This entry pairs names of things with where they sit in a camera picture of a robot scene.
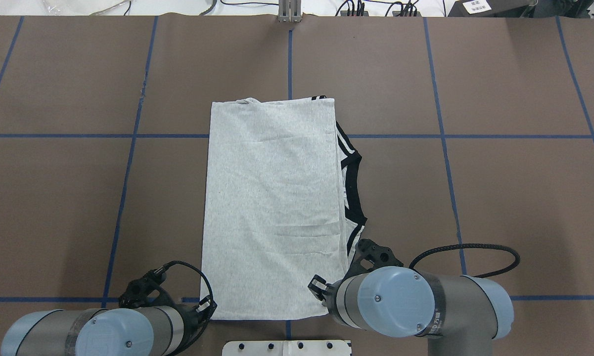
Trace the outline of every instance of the plastic wrap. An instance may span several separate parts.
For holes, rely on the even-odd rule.
[[[49,14],[79,16],[104,14],[105,12],[127,4],[130,0],[42,0]]]

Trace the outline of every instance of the white label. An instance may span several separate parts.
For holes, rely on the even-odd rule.
[[[464,7],[466,7],[466,11],[468,11],[468,13],[470,14],[482,13],[484,11],[491,10],[491,6],[488,5],[488,2],[486,0],[473,0],[469,2],[464,2],[463,5]]]

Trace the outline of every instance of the gray fabric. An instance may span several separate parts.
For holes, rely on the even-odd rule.
[[[307,285],[347,270],[338,152],[333,99],[213,103],[202,243],[213,318],[326,314]]]

